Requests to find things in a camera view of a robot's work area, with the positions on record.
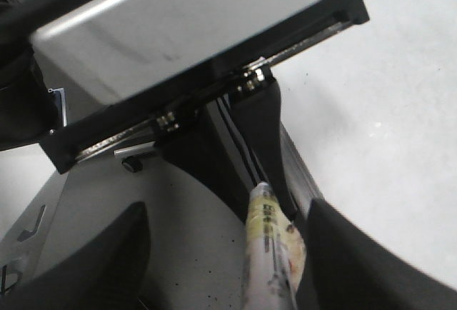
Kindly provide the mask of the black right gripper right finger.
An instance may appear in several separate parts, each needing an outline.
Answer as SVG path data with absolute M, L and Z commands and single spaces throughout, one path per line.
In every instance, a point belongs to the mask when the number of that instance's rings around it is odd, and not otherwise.
M 299 309 L 455 309 L 456 290 L 383 248 L 323 199 L 313 199 L 304 231 L 306 265 Z

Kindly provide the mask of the grey and black left gripper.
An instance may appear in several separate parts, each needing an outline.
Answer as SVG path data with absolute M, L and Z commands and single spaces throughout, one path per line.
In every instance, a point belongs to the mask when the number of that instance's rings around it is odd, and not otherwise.
M 60 173 L 135 125 L 208 97 L 250 63 L 285 59 L 369 20 L 363 0 L 92 0 L 35 48 L 104 106 L 41 140 Z

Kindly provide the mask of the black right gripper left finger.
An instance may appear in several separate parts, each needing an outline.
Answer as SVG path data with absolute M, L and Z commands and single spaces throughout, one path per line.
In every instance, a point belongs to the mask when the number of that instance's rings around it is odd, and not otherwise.
M 1 299 L 2 309 L 135 309 L 150 254 L 146 205 L 127 207 L 69 258 Z

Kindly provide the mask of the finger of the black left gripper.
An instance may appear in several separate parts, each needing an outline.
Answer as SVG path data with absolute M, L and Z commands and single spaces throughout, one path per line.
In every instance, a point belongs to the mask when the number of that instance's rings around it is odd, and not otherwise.
M 281 152 L 281 91 L 269 67 L 252 71 L 229 95 L 231 118 L 254 153 L 262 180 L 288 219 L 298 212 L 286 182 Z
M 158 155 L 213 192 L 245 222 L 249 190 L 218 132 L 221 116 L 205 106 L 188 126 L 159 139 Z

